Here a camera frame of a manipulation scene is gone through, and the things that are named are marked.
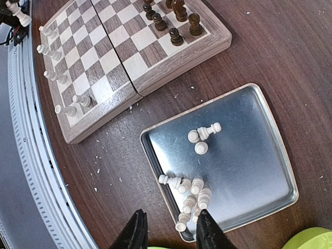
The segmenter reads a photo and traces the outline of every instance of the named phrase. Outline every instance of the white chess piece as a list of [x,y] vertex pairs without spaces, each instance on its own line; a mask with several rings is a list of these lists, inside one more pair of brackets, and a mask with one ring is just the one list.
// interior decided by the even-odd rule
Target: white chess piece
[[212,191],[209,188],[203,188],[198,194],[198,207],[207,209],[210,205]]
[[197,130],[189,131],[188,140],[193,144],[200,141],[199,134],[198,134]]
[[45,71],[44,76],[50,80],[57,81],[59,84],[65,84],[67,82],[67,75],[57,74],[53,71]]
[[191,193],[193,195],[198,195],[199,192],[203,189],[204,187],[204,181],[201,178],[195,178],[192,183],[191,183]]
[[198,216],[201,214],[202,210],[199,207],[196,207],[194,213],[192,214],[192,221],[194,223],[197,223],[198,221]]
[[197,129],[197,132],[199,134],[199,137],[202,141],[208,139],[208,137],[210,136],[210,134],[212,133],[217,133],[219,131],[222,130],[222,126],[220,125],[220,123],[214,123],[211,125],[211,127],[206,128],[206,127],[200,127]]
[[180,186],[177,188],[177,191],[179,193],[185,193],[191,188],[191,180],[184,178],[182,179],[182,182]]
[[46,35],[47,37],[54,39],[57,36],[57,32],[53,31],[47,27],[44,26],[40,26],[39,27],[39,31],[41,31],[44,35]]
[[11,3],[10,1],[7,1],[6,6],[12,12],[12,15],[14,17],[18,17],[18,19],[20,20],[20,23],[23,27],[26,27],[31,23],[31,20],[32,20],[31,17],[24,14],[21,11],[21,7],[19,7],[17,5],[17,3]]
[[78,103],[83,107],[88,107],[91,104],[91,98],[89,96],[73,96],[73,102]]
[[158,182],[164,185],[169,184],[173,188],[177,189],[181,184],[181,178],[180,177],[169,178],[167,175],[160,175]]
[[43,44],[38,45],[37,51],[38,51],[38,53],[42,53],[45,56],[50,56],[55,61],[59,61],[61,59],[61,53],[60,52],[52,51]]
[[57,105],[54,110],[56,114],[65,113],[69,117],[74,117],[76,114],[76,108],[73,106],[63,107],[61,105]]
[[190,214],[180,213],[178,215],[178,222],[175,225],[175,229],[178,232],[184,232],[187,229],[187,223],[190,221]]
[[195,144],[195,152],[198,155],[204,155],[209,149],[209,146],[206,142],[198,142]]
[[183,202],[182,210],[185,214],[191,214],[191,210],[196,205],[196,199],[193,196],[187,196],[185,201]]

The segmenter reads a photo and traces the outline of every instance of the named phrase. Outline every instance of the wooden table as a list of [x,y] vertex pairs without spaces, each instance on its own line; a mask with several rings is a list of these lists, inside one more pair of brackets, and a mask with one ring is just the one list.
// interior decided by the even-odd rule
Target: wooden table
[[[65,2],[34,1],[35,48],[40,42],[38,27]],[[76,207],[100,248],[114,242],[139,208],[148,214],[151,245],[195,248],[184,243],[174,229],[139,135],[201,100],[247,82],[259,84],[268,99],[293,165],[300,198],[277,214],[228,233],[230,239],[238,248],[274,249],[303,229],[332,228],[330,1],[205,3],[232,32],[232,46],[143,99],[132,113],[122,113],[78,145],[63,140],[43,77],[43,59],[35,53],[39,94],[54,153]]]

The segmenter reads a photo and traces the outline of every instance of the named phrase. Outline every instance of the dark wooden chess piece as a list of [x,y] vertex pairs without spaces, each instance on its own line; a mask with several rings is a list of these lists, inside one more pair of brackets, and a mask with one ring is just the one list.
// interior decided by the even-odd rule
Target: dark wooden chess piece
[[179,22],[185,22],[188,20],[187,9],[183,7],[184,5],[185,5],[184,0],[173,0],[172,2],[172,8],[176,15],[176,19]]
[[166,0],[166,7],[172,9],[172,2],[173,0]]
[[180,36],[180,33],[176,28],[170,29],[171,42],[175,46],[181,46],[184,42],[183,37]]
[[190,23],[189,31],[190,31],[191,35],[200,36],[201,34],[203,34],[203,28],[199,24],[201,21],[201,18],[199,17],[199,15],[196,13],[190,14],[188,19],[189,19],[189,23]]
[[161,15],[159,13],[155,13],[152,16],[153,21],[155,22],[155,27],[156,30],[158,31],[164,31],[167,29],[167,24],[166,22],[161,18]]
[[148,20],[152,21],[152,16],[153,16],[156,12],[152,9],[151,5],[148,4],[148,3],[145,3],[145,4],[143,5],[143,9],[144,9],[144,11],[146,12],[146,15],[145,15],[146,18],[147,18]]

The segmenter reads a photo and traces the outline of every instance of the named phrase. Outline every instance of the wooden chessboard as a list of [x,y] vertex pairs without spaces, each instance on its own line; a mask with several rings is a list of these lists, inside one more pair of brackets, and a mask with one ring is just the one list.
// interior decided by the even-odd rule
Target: wooden chessboard
[[[60,61],[44,57],[46,70],[68,76],[66,84],[48,80],[54,106],[74,106],[75,117],[59,114],[67,143],[79,143],[143,96],[227,49],[231,34],[200,0],[187,0],[188,14],[198,13],[203,34],[192,36],[190,24],[178,22],[165,0],[152,8],[168,29],[184,38],[177,47],[168,29],[159,32],[145,17],[143,0],[70,0],[45,27],[41,43],[63,54]],[[92,98],[89,107],[73,103],[73,95]]]

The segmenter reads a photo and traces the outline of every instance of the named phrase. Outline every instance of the metal tray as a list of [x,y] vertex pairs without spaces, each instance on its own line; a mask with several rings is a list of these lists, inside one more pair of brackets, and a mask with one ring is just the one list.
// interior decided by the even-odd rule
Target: metal tray
[[[210,135],[205,155],[197,155],[187,139],[188,132],[215,122],[220,122],[222,131]],[[298,199],[287,151],[266,99],[255,84],[143,131],[141,142],[157,181],[163,173],[204,179],[213,193],[208,211],[224,232],[278,212]],[[190,191],[181,195],[169,186],[159,187],[177,222]],[[190,221],[181,237],[195,241],[196,224]]]

